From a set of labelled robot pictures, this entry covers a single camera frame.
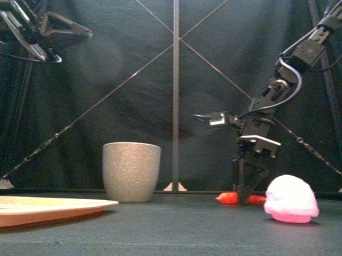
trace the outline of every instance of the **orange toy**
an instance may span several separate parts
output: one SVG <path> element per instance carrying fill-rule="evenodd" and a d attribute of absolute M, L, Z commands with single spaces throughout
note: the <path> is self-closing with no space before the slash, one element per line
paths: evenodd
<path fill-rule="evenodd" d="M 216 200 L 222 204 L 239 204 L 238 192 L 224 192 L 218 197 Z M 264 204 L 266 197 L 258 195 L 250 195 L 246 204 Z"/>

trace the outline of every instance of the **pink plush toy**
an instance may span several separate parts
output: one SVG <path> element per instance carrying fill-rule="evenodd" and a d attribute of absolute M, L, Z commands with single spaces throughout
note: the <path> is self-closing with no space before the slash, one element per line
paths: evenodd
<path fill-rule="evenodd" d="M 307 223 L 319 214 L 308 184 L 291 175 L 282 175 L 272 180 L 263 207 L 275 220 L 290 223 Z"/>

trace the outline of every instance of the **dark floor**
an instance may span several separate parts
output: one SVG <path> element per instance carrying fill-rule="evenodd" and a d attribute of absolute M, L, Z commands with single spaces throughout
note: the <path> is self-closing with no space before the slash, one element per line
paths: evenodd
<path fill-rule="evenodd" d="M 105 199 L 103 193 L 38 196 Z M 224 206 L 215 195 L 155 194 L 151 202 L 121 203 L 96 216 L 0 229 L 1 255 L 339 256 L 342 202 L 318 204 L 311 223 L 286 224 L 260 205 Z"/>

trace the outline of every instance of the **speckled ceramic cup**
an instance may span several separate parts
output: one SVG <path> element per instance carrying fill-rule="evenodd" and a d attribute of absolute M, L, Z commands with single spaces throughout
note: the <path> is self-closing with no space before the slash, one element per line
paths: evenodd
<path fill-rule="evenodd" d="M 119 202 L 149 200 L 159 176 L 161 149 L 137 142 L 103 145 L 103 183 L 107 196 Z"/>

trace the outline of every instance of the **black fabric wall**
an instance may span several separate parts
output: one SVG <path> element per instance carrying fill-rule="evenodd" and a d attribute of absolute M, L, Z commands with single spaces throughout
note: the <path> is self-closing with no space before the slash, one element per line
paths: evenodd
<path fill-rule="evenodd" d="M 77 120 L 10 175 L 14 186 L 103 188 L 103 144 L 137 141 L 163 149 L 157 183 L 163 189 L 173 170 L 173 3 L 51 0 L 48 8 L 88 27 L 93 38 L 61 52 L 59 65 L 0 59 L 1 173 Z M 312 27 L 310 10 L 306 1 L 295 0 L 180 0 L 179 10 L 179 180 L 191 191 L 230 190 L 236 131 L 230 127 L 208 130 L 191 115 L 246 112 L 272 76 L 279 53 Z M 331 60 L 342 52 L 336 38 L 331 38 Z M 13 51 L 17 47 L 0 49 Z M 334 84 L 340 85 L 340 65 L 332 77 Z M 335 94 L 340 103 L 340 87 Z M 302 92 L 279 109 L 276 119 L 340 168 L 342 142 L 322 74 L 304 75 Z M 258 189 L 264 190 L 270 181 L 287 173 L 303 178 L 315 191 L 338 191 L 339 176 L 286 129 L 278 125 L 270 137 L 283 146 L 271 175 Z"/>

